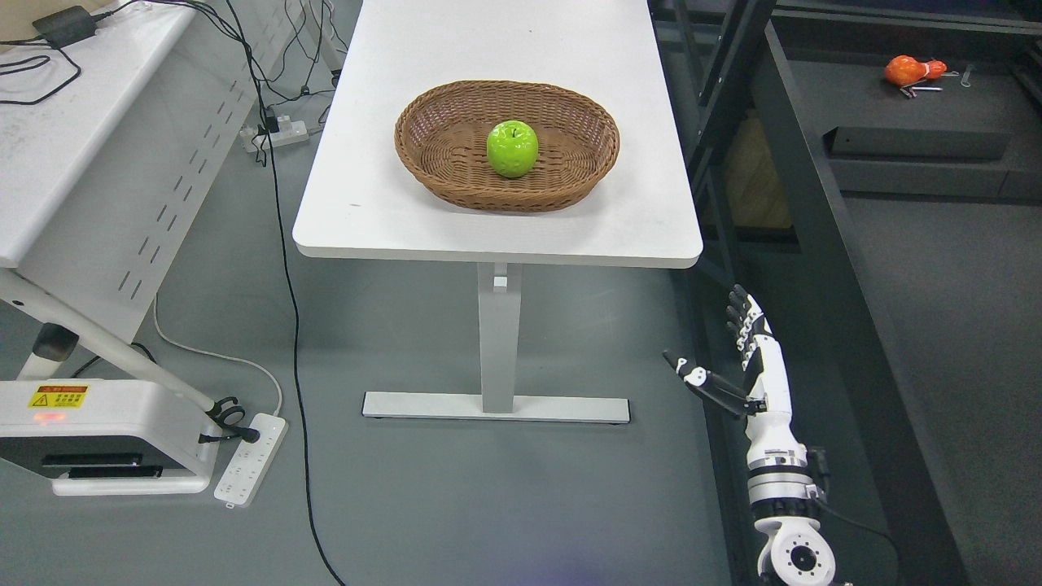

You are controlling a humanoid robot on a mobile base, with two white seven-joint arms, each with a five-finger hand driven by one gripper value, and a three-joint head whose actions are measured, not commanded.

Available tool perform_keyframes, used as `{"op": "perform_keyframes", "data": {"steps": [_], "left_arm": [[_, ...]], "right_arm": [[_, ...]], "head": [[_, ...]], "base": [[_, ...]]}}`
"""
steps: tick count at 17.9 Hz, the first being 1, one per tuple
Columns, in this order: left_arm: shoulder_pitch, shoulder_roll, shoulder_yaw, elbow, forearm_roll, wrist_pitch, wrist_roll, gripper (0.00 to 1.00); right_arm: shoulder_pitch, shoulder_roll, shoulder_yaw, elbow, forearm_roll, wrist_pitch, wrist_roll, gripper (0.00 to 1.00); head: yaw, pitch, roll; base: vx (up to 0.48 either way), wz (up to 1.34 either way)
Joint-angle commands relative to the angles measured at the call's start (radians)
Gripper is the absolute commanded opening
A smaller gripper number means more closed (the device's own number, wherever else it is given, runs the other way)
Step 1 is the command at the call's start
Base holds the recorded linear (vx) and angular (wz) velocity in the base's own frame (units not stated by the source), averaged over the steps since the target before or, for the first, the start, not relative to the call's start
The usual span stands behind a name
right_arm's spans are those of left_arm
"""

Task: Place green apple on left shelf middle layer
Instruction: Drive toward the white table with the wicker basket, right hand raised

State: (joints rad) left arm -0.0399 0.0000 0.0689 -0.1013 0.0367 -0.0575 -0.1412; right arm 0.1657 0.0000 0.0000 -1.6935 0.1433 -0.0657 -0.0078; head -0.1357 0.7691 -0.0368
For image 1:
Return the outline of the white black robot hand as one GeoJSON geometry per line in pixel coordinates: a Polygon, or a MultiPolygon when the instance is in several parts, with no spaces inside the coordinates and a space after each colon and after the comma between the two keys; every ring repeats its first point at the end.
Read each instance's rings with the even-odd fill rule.
{"type": "Polygon", "coordinates": [[[741,357],[740,386],[688,357],[666,350],[663,358],[688,390],[733,418],[789,428],[793,412],[782,345],[764,310],[743,286],[734,285],[727,300],[727,326],[741,357]]]}

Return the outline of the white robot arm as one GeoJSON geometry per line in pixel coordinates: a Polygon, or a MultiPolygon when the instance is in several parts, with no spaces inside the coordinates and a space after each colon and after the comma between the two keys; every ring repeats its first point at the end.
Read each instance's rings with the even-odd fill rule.
{"type": "Polygon", "coordinates": [[[837,562],[820,534],[821,490],[811,477],[805,445],[785,414],[748,417],[746,435],[753,527],[766,537],[756,562],[760,585],[830,585],[837,562]]]}

